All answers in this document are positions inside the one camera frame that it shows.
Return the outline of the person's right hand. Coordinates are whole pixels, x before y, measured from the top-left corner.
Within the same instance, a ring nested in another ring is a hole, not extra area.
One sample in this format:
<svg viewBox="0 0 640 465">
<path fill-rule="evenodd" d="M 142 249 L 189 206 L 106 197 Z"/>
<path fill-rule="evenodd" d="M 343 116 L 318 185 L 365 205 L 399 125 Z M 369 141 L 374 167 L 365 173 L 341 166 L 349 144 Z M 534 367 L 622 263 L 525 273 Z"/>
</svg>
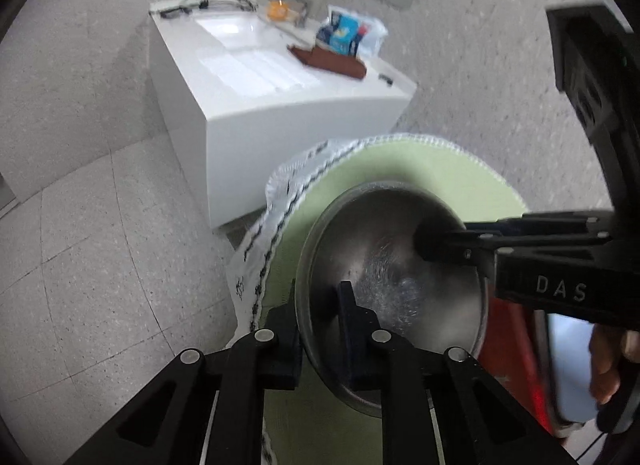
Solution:
<svg viewBox="0 0 640 465">
<path fill-rule="evenodd" d="M 624 357 L 639 362 L 639 333 L 618 333 L 602 325 L 593 327 L 590 343 L 591 396 L 599 404 L 608 403 L 620 388 L 620 372 L 617 360 Z"/>
</svg>

